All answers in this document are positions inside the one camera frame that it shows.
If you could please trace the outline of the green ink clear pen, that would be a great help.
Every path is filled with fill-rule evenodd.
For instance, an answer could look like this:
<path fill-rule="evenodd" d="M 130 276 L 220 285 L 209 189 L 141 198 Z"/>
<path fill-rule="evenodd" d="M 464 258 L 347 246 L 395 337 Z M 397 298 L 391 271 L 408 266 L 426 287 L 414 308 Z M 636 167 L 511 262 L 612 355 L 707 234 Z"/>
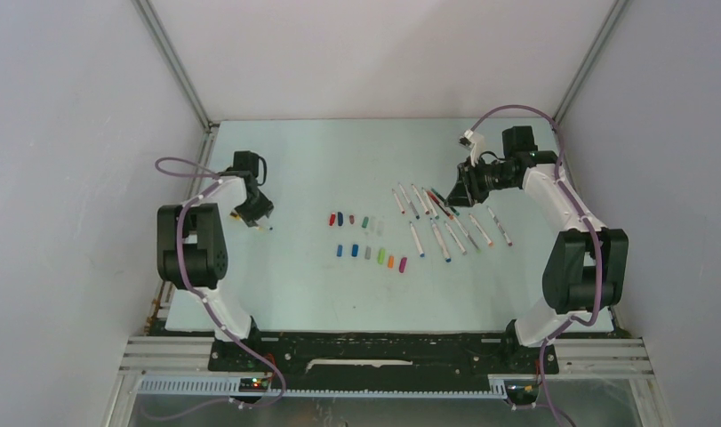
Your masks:
<path fill-rule="evenodd" d="M 437 199 L 443 204 L 443 206 L 453 215 L 460 216 L 460 213 L 454 208 L 451 207 L 448 202 L 445 200 L 445 197 L 443 197 L 439 192 L 437 192 L 435 189 L 431 188 L 430 190 Z"/>

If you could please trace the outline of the red ink clear pen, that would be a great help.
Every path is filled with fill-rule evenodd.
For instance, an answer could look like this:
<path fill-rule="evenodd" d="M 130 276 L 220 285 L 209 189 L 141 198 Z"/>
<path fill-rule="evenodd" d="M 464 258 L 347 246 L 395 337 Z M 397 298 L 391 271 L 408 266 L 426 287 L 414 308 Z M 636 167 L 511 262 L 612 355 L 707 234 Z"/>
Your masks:
<path fill-rule="evenodd" d="M 437 195 L 432 192 L 431 190 L 426 190 L 427 194 L 429 195 L 430 199 L 433 201 L 433 203 L 439 208 L 439 210 L 450 220 L 453 219 L 453 215 L 445 208 L 445 205 L 439 200 Z"/>

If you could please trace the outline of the teal cap marker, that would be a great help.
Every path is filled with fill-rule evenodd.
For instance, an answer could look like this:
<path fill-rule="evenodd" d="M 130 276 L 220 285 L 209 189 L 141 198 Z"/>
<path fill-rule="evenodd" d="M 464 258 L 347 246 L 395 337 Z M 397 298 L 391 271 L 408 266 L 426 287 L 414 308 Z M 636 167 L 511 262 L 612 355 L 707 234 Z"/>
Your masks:
<path fill-rule="evenodd" d="M 437 211 L 437 209 L 436 209 L 436 205 L 434 204 L 432 198 L 430 197 L 429 192 L 428 192 L 425 188 L 423 188 L 422 190 L 423 190 L 424 200 L 426 201 L 426 203 L 427 203 L 428 206 L 429 206 L 430 215 L 431 215 L 433 218 L 438 219 L 438 218 L 439 218 L 439 214 L 438 214 L 438 211 Z"/>

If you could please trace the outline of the brown cap marker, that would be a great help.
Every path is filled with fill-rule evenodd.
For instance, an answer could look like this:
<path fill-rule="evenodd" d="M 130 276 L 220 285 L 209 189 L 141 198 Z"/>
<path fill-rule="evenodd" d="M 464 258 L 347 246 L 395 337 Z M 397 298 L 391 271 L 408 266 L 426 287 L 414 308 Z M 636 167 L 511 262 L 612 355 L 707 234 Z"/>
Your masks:
<path fill-rule="evenodd" d="M 426 203 L 424 197 L 422 196 L 422 194 L 420 193 L 418 188 L 414 184 L 411 184 L 411 187 L 413 189 L 413 193 L 419 200 L 419 203 L 421 204 L 421 207 L 422 207 L 422 210 L 424 211 L 424 213 L 426 215 L 430 215 L 429 205 Z"/>

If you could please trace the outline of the green cap marker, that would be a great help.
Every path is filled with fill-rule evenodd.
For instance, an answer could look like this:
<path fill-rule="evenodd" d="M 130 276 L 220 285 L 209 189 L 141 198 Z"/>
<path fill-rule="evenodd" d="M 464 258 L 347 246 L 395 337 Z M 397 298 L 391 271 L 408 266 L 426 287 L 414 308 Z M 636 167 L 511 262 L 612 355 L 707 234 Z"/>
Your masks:
<path fill-rule="evenodd" d="M 470 242 L 470 244 L 474 247 L 477 253 L 481 252 L 480 247 L 476 243 L 475 239 L 471 236 L 469 231 L 465 228 L 465 226 L 459 221 L 458 217 L 454 215 L 453 221 L 457 224 L 459 229 L 461 230 L 462 234 L 465 236 L 465 238 Z"/>

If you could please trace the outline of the dark blue cap marker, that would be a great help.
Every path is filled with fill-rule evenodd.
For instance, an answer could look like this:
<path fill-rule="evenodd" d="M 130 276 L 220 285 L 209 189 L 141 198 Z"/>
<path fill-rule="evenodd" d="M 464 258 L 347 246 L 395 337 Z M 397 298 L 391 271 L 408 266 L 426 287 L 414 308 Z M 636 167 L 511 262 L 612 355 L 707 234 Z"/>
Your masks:
<path fill-rule="evenodd" d="M 399 182 L 399 183 L 398 183 L 398 187 L 399 187 L 400 191 L 402 192 L 403 198 L 405 199 L 406 203 L 409 205 L 410 210 L 411 210 L 412 213 L 413 213 L 413 216 L 415 217 L 416 220 L 419 220 L 419 219 L 420 219 L 420 214 L 419 214 L 419 212 L 418 212 L 415 204 L 413 203 L 412 199 L 411 199 L 410 196 L 408 195 L 408 193 L 407 193 L 407 191 L 406 191 L 406 189 L 405 189 L 405 186 L 404 186 L 401 182 Z"/>

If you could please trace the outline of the purple cap marker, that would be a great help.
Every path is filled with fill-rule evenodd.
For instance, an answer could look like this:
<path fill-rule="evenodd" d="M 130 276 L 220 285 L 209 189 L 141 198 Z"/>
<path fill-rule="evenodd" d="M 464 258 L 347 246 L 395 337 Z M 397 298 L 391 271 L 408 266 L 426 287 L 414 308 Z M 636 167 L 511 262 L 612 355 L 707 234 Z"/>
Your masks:
<path fill-rule="evenodd" d="M 499 217 L 496 215 L 496 213 L 494 212 L 494 210 L 493 210 L 489 205 L 486 206 L 486 209 L 487 209 L 488 213 L 491 215 L 491 217 L 492 217 L 492 219 L 493 219 L 493 221 L 494 221 L 494 224 L 496 225 L 496 227 L 497 227 L 497 229 L 499 230 L 500 234 L 501 234 L 502 237 L 504 238 L 505 243 L 507 244 L 507 246 L 513 246 L 513 245 L 514 245 L 513 240 L 510 238 L 508 232 L 504 229 L 504 226 L 503 226 L 501 220 L 500 220 Z"/>

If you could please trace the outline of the red cap marker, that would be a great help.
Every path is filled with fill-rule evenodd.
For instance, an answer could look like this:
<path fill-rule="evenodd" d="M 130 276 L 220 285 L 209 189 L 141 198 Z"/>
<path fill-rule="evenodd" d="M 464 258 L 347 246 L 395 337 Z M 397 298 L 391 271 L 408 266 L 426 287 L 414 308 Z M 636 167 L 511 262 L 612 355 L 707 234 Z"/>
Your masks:
<path fill-rule="evenodd" d="M 404 206 L 403 206 L 403 204 L 402 204 L 402 201 L 401 201 L 400 197 L 398 196 L 397 192 L 396 192 L 394 189 L 392 189 L 391 191 L 392 191 L 392 194 L 393 194 L 394 199 L 396 200 L 396 203 L 397 203 L 397 206 L 398 206 L 398 208 L 399 208 L 400 213 L 401 213 L 402 215 L 404 215 L 404 214 L 405 214 L 405 208 L 404 208 Z"/>

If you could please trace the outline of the orange cap marker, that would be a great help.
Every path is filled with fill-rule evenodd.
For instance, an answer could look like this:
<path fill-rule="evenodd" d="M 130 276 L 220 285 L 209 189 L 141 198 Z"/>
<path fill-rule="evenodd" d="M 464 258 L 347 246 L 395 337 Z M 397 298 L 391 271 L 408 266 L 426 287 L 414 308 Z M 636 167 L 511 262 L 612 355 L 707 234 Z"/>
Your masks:
<path fill-rule="evenodd" d="M 480 233 L 480 235 L 481 235 L 481 236 L 483 237 L 483 239 L 485 240 L 486 244 L 487 244 L 489 247 L 494 247 L 493 240 L 492 240 L 492 239 L 490 238 L 490 236 L 487 234 L 487 232 L 485 231 L 485 229 L 484 229 L 484 227 L 481 225 L 481 223 L 478 221 L 478 219 L 477 219 L 472 213 L 469 213 L 469 214 L 468 214 L 468 217 L 470 218 L 471 222 L 475 225 L 475 227 L 477 228 L 478 232 Z"/>

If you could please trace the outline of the light blue marker body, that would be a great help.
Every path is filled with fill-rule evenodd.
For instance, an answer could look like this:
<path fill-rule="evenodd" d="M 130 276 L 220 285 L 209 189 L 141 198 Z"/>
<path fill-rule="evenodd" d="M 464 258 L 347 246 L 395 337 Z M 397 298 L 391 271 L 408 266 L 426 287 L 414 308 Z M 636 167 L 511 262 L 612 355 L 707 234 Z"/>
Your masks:
<path fill-rule="evenodd" d="M 412 238 L 413 238 L 413 243 L 415 244 L 415 247 L 416 247 L 416 250 L 417 250 L 417 252 L 418 252 L 418 255 L 419 255 L 420 258 L 424 258 L 424 257 L 425 257 L 425 251 L 424 251 L 423 245 L 422 245 L 422 243 L 421 243 L 419 234 L 418 234 L 418 232 L 417 232 L 417 230 L 416 230 L 416 228 L 415 228 L 415 226 L 414 226 L 414 224 L 413 224 L 412 222 L 409 222 L 409 226 L 410 226 L 411 235 L 412 235 Z"/>

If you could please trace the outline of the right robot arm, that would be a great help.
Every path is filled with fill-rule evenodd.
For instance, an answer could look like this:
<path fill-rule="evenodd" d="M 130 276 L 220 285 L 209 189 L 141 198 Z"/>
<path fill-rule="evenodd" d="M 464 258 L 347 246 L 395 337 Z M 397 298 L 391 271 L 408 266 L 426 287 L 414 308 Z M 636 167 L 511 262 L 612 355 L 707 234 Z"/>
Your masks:
<path fill-rule="evenodd" d="M 587 208 L 558 154 L 538 148 L 532 127 L 503 131 L 503 155 L 491 163 L 483 159 L 482 134 L 469 129 L 459 143 L 469 156 L 457 166 L 448 205 L 472 207 L 495 190 L 521 189 L 556 235 L 541 277 L 542 297 L 512 323 L 509 332 L 515 338 L 500 348 L 503 366 L 522 372 L 536 359 L 534 347 L 552 343 L 572 324 L 595 325 L 604 308 L 620 301 L 629 238 Z"/>

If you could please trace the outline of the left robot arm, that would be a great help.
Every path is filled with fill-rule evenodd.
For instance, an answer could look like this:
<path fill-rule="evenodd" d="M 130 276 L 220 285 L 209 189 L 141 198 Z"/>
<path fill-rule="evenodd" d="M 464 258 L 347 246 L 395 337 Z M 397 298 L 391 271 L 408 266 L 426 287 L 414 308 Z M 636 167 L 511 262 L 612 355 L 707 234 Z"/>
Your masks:
<path fill-rule="evenodd" d="M 234 342 L 229 357 L 243 370 L 253 370 L 264 359 L 263 345 L 248 337 L 254 320 L 238 301 L 228 301 L 220 282 L 228 271 L 228 249 L 223 229 L 227 218 L 238 219 L 256 230 L 271 230 L 273 202 L 261 187 L 268 176 L 261 155 L 240 150 L 231 166 L 214 172 L 178 157 L 161 157 L 157 171 L 183 177 L 162 167 L 179 162 L 194 168 L 189 178 L 209 179 L 210 185 L 177 205 L 163 205 L 156 214 L 156 266 L 159 277 L 177 289 L 193 294 L 215 326 L 218 339 Z"/>

